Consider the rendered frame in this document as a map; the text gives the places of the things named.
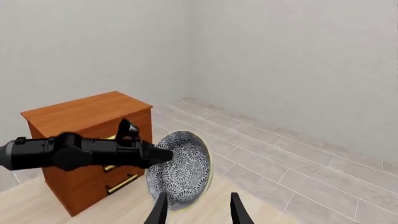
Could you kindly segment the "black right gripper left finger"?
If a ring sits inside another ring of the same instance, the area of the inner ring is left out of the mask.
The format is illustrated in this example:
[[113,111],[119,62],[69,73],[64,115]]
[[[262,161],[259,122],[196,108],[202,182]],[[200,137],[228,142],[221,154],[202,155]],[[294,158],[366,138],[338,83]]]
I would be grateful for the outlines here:
[[168,212],[167,194],[161,192],[145,224],[165,224]]

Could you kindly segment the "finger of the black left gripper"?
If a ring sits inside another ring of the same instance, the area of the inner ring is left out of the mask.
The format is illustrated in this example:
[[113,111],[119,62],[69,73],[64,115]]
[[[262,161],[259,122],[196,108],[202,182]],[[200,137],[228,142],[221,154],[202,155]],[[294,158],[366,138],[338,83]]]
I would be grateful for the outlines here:
[[142,158],[141,159],[141,167],[143,169],[148,169],[151,166],[154,166],[156,164],[161,164],[162,163],[162,159],[161,158],[156,158],[156,157],[149,157],[149,158]]
[[168,162],[168,161],[172,160],[173,152],[170,150],[155,147],[155,145],[153,145],[152,143],[145,142],[144,143],[144,156],[146,158],[149,158],[149,157],[161,158],[162,163],[163,163],[163,162]]

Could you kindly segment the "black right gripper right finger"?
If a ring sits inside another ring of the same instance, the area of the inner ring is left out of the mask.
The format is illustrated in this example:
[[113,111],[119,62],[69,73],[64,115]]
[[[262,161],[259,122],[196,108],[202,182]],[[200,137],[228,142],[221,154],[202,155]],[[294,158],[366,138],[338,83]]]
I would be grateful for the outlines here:
[[236,192],[231,193],[230,211],[233,224],[254,224]]

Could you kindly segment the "black white patterned bowl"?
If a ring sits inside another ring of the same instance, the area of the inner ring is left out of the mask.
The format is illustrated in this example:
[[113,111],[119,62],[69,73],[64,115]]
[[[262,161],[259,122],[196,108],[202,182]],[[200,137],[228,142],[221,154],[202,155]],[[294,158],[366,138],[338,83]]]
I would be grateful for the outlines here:
[[205,142],[190,131],[176,131],[164,136],[156,147],[173,152],[172,160],[146,170],[147,188],[154,200],[167,194],[171,210],[193,205],[211,184],[211,154]]

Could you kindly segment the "wooden cabinet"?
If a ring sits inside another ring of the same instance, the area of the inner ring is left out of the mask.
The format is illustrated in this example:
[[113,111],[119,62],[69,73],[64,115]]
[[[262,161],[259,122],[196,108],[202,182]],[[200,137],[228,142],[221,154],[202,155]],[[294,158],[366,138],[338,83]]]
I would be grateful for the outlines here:
[[[134,113],[149,105],[118,91],[60,103],[21,115],[31,136],[49,138],[62,132],[74,132],[84,138],[101,138],[113,119]],[[76,216],[108,196],[104,188],[103,166],[81,167],[66,172],[57,167],[42,169],[45,182],[70,216]]]

